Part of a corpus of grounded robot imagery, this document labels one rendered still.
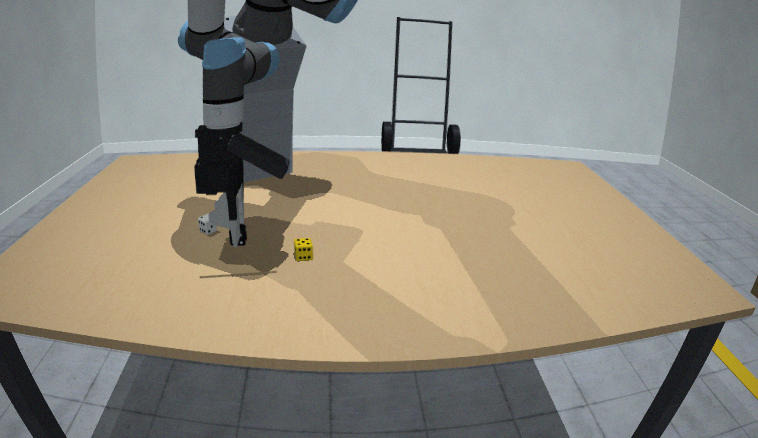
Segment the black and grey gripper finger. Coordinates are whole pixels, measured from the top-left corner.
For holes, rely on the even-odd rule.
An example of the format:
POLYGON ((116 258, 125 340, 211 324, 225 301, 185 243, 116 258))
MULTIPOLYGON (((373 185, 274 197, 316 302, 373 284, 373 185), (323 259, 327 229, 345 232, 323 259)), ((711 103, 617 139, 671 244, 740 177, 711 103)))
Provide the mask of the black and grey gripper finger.
POLYGON ((237 189, 235 184, 235 175, 230 175, 229 186, 226 188, 226 194, 222 194, 219 197, 218 208, 209 213, 209 221, 212 224, 231 230, 234 247, 237 247, 241 236, 239 221, 239 200, 236 195, 237 189))
MULTIPOLYGON (((244 182, 242 182, 242 185, 240 187, 239 193, 237 194, 239 198, 239 219, 240 219, 240 225, 244 225, 244 182)), ((218 200, 214 203, 215 209, 218 208, 218 200)))

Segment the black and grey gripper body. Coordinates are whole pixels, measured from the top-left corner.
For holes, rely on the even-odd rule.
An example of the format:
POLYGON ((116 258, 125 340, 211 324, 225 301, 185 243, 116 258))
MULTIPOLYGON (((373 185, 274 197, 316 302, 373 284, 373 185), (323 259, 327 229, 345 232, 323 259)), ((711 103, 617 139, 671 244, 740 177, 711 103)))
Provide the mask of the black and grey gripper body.
POLYGON ((198 138, 199 156, 194 165, 196 194, 217 195, 217 193, 226 193, 230 175, 235 175, 238 193, 244 176, 243 159, 227 151, 227 144, 233 138, 232 135, 241 131, 242 122, 232 128, 209 129, 205 125, 200 125, 195 130, 195 138, 198 138))

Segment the yellow die with black pips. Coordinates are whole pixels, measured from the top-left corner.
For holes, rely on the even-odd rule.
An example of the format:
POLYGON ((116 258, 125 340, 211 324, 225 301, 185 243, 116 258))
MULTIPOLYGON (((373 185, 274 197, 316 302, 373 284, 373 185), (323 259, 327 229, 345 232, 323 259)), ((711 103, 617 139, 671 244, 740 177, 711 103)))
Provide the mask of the yellow die with black pips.
POLYGON ((294 239, 294 250, 297 261, 313 260, 313 245, 310 238, 294 239))

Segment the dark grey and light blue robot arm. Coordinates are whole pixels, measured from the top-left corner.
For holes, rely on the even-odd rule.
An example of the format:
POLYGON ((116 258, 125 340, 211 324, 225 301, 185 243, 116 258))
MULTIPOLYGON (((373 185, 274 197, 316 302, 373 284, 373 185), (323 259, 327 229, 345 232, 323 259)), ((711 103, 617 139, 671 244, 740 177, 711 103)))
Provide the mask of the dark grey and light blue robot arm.
MULTIPOLYGON (((246 0, 232 33, 224 29, 225 0, 188 0, 188 20, 180 29, 178 44, 203 60, 203 124, 209 129, 226 129, 243 121, 244 85, 276 71, 279 53, 273 45, 291 36, 292 6, 324 21, 340 23, 357 1, 246 0)), ((233 136, 227 151, 279 179, 290 163, 241 133, 233 136)))

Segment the grey die with black pips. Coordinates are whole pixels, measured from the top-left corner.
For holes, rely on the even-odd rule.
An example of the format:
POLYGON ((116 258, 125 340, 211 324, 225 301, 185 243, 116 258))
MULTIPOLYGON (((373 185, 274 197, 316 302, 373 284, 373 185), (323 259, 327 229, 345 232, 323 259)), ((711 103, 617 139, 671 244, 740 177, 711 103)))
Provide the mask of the grey die with black pips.
POLYGON ((209 214, 206 214, 206 215, 201 216, 201 217, 198 218, 199 231, 203 232, 206 235, 209 235, 209 234, 217 231, 217 225, 213 225, 209 221, 208 215, 209 214))

